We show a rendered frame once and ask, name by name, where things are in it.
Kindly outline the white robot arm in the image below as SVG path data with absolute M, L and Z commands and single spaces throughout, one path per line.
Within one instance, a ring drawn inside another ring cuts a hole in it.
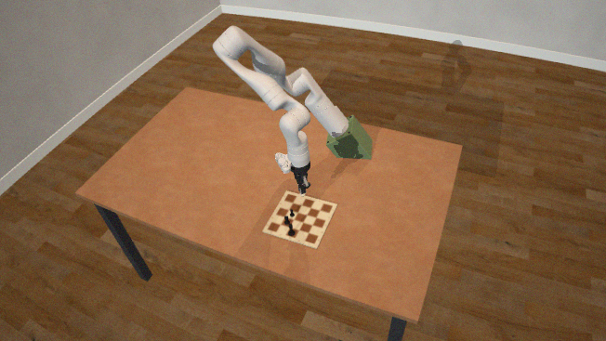
M 230 26 L 214 42 L 213 49 L 228 67 L 258 93 L 271 110 L 290 111 L 283 115 L 279 122 L 286 140 L 287 154 L 275 154 L 275 160 L 285 174 L 291 171 L 291 166 L 303 167 L 310 162 L 307 135 L 303 131 L 298 132 L 310 122 L 307 108 L 332 138 L 337 138 L 347 131 L 348 119 L 323 93 L 305 68 L 285 76 L 283 59 L 242 29 Z M 238 61 L 246 50 L 253 51 L 250 52 L 255 71 L 245 68 Z M 295 97 L 310 90 L 305 99 L 307 108 L 287 95 L 283 89 Z

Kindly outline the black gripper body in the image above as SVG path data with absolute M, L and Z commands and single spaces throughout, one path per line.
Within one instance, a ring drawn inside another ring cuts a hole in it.
M 307 179 L 307 172 L 309 171 L 309 169 L 310 169 L 310 162 L 306 166 L 303 166 L 303 167 L 291 166 L 291 172 L 298 174 L 299 181 L 301 181 L 301 182 L 304 180 L 303 177 L 306 177 L 306 179 Z

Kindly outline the brown and cream chessboard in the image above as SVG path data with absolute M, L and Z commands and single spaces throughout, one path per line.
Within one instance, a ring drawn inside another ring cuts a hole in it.
M 336 207 L 336 203 L 287 190 L 262 232 L 317 249 Z M 291 209 L 294 216 L 290 216 Z M 293 225 L 294 236 L 288 234 L 290 229 L 284 224 L 285 216 Z

